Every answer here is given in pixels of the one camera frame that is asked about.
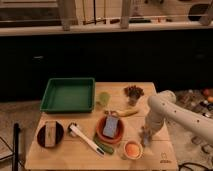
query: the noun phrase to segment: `red bowl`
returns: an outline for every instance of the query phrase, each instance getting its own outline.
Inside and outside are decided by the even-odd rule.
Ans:
[[[97,133],[100,140],[102,140],[106,143],[116,144],[116,143],[120,142],[122,137],[123,137],[123,133],[124,133],[123,121],[121,119],[118,120],[118,125],[117,125],[117,130],[116,130],[116,133],[115,133],[115,137],[110,138],[110,137],[103,135],[103,129],[104,129],[104,126],[106,124],[106,118],[107,117],[104,116],[98,121],[98,124],[96,126],[96,133]]]

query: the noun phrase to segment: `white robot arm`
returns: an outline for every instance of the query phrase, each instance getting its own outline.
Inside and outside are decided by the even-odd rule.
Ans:
[[[163,91],[149,97],[150,111],[145,118],[142,144],[147,145],[150,137],[162,128],[164,118],[168,117],[213,145],[213,120],[183,109],[175,102],[176,96],[172,91]]]

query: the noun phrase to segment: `orange bowl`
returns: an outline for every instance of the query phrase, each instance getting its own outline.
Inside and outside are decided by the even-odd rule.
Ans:
[[[143,147],[142,145],[134,140],[127,141],[124,144],[124,155],[128,159],[137,160],[139,159],[143,154]]]
[[[102,140],[103,142],[110,143],[110,144],[116,144],[116,143],[120,142],[123,137],[123,133],[124,133],[123,121],[121,119],[118,120],[115,137],[110,138],[110,137],[103,135],[103,129],[106,124],[106,118],[107,117],[104,116],[98,121],[98,124],[96,126],[96,133],[97,133],[98,137],[100,138],[100,140]]]

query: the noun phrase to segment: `wooden table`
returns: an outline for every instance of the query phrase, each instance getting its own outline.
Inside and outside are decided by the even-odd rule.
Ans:
[[[111,110],[125,109],[127,98],[123,89],[130,85],[143,88],[145,95],[142,96],[136,107],[140,111],[129,117],[121,119],[125,125],[122,142],[134,139],[140,141],[139,132],[144,124],[144,118],[149,111],[147,98],[156,93],[153,83],[96,83],[95,100],[100,92],[110,94],[107,108]],[[166,125],[153,137],[150,147],[144,148],[143,156],[136,161],[124,160],[118,154],[118,146],[115,145],[113,155],[106,154],[104,157],[94,152],[81,138],[70,137],[67,127],[71,122],[81,125],[83,132],[89,138],[93,138],[95,126],[103,117],[103,109],[95,105],[92,113],[88,114],[54,114],[42,113],[38,128],[27,155],[25,168],[30,170],[177,170],[177,161],[167,131]],[[58,146],[53,149],[42,148],[37,143],[37,133],[46,121],[58,121],[63,125],[65,134]]]

